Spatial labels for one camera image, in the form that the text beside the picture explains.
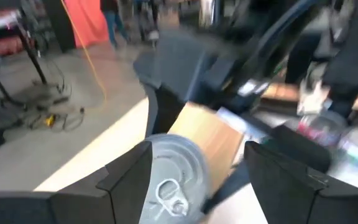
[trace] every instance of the can lid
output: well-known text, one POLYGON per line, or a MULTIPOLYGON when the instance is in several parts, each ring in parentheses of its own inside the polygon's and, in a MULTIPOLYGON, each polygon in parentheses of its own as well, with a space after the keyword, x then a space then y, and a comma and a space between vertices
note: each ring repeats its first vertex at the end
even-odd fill
POLYGON ((197 223, 210 188, 201 149, 174 134, 157 134, 146 141, 153 145, 153 163, 139 223, 197 223))

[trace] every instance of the orange cord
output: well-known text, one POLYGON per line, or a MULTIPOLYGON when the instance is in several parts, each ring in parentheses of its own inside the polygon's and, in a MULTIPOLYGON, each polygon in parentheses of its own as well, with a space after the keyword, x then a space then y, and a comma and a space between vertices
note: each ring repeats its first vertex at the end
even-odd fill
POLYGON ((84 49, 86 58, 88 59, 88 62, 89 62, 89 64, 91 65, 92 73, 93 73, 93 76, 94 76, 94 78, 95 78, 95 80, 96 80, 96 83, 99 85, 99 87, 100 87, 100 89, 101 89, 101 91, 102 91, 102 93, 103 93, 103 102, 102 102, 102 104, 99 105, 99 106, 97 106, 97 107, 94 107, 94 108, 86 108, 86 111, 89 111, 89 110, 91 110, 91 111, 102 111, 102 110, 104 109, 104 107, 106 106, 106 103, 107 103, 107 92, 106 92, 106 89, 105 89, 105 87, 104 87, 102 81, 100 80, 98 73, 96 72, 96 69, 95 69, 95 67, 94 67, 94 65, 93 65, 93 62, 92 62, 91 57, 90 57, 90 55, 89 55, 89 53, 88 53, 88 50, 86 49, 85 44, 84 44, 84 42, 83 42, 83 40, 82 40, 82 38, 81 38, 81 35, 79 34, 79 32, 78 32, 78 30, 77 30, 77 28, 76 28, 76 26, 75 26, 73 20, 71 19, 70 13, 68 13, 68 9, 67 9, 67 7, 66 7, 66 4, 65 4, 64 0, 60 0, 60 2, 62 3, 62 6, 63 6, 63 8, 64 8, 65 11, 66 11, 66 14, 67 14, 67 16, 68 16, 68 19, 70 20, 71 25, 73 26, 74 32, 75 32, 75 34, 77 35, 78 40, 80 40, 80 43, 81 43, 82 48, 84 49))

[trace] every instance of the gray floor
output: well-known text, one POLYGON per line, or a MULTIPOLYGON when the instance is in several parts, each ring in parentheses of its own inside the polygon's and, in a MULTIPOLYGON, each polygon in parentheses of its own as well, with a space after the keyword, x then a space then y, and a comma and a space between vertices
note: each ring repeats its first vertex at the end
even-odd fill
MULTIPOLYGON (((89 49, 108 99, 103 110, 88 110, 79 128, 60 132, 27 128, 6 131, 7 143, 0 147, 0 190, 36 188, 144 98, 132 69, 132 61, 140 50, 139 47, 126 47, 115 53, 108 43, 89 49)), ((103 94, 82 51, 53 57, 53 61, 72 86, 71 107, 77 110, 84 106, 87 110, 103 103, 103 94)), ((41 64, 48 81, 61 82, 56 68, 50 66, 50 73, 46 63, 41 64)), ((32 86, 32 80, 38 78, 25 54, 4 59, 1 70, 1 81, 13 95, 20 95, 16 93, 32 86)))

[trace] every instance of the metal stand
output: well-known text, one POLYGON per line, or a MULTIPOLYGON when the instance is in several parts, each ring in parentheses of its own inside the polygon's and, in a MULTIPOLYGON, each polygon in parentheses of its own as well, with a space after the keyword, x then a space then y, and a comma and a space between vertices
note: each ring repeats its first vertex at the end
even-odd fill
POLYGON ((37 70, 38 72, 38 75, 40 76, 41 78, 41 82, 42 84, 46 85, 47 84, 47 79, 45 78, 45 75, 40 67, 40 64, 38 63, 37 61, 37 58, 35 57, 34 53, 31 51, 31 48, 30 48, 30 45, 29 43, 27 42, 27 39, 24 37, 22 31, 20 30, 19 26, 15 26, 15 31, 17 33, 17 35, 19 36, 22 44, 23 44, 23 47, 25 49, 25 51, 27 52, 27 55, 30 57, 31 59, 31 62, 33 63, 35 69, 37 70))
MULTIPOLYGON (((45 75, 44 75, 44 73, 43 73, 43 71, 42 71, 42 69, 41 69, 41 67, 40 67, 40 65, 39 65, 39 63, 37 61, 37 58, 35 57, 34 53, 31 51, 30 45, 27 42, 27 39, 24 37, 20 27, 15 26, 15 27, 13 27, 13 29, 14 29, 14 33, 19 36, 19 38, 20 38, 20 40, 21 40, 21 42, 23 44, 23 47, 24 47, 25 51, 27 52, 27 55, 30 57, 32 63, 34 64, 34 67, 38 72, 38 75, 39 75, 39 77, 41 79, 42 84, 46 85, 47 80, 45 78, 45 75)), ((25 103, 17 101, 17 100, 13 99, 10 96, 10 94, 6 91, 4 85, 1 83, 1 81, 0 81, 0 91, 1 91, 1 93, 3 95, 3 97, 4 97, 4 100, 12 103, 15 106, 23 107, 23 109, 25 109, 25 110, 27 109, 27 105, 25 103)))

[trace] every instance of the red cloth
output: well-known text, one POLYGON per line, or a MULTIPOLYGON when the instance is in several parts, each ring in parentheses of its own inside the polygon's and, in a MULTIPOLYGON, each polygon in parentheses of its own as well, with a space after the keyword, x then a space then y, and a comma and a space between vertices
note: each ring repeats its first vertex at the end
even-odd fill
POLYGON ((108 40, 108 30, 100 11, 100 1, 65 0, 66 7, 77 30, 74 29, 75 45, 81 47, 78 31, 85 46, 108 40))

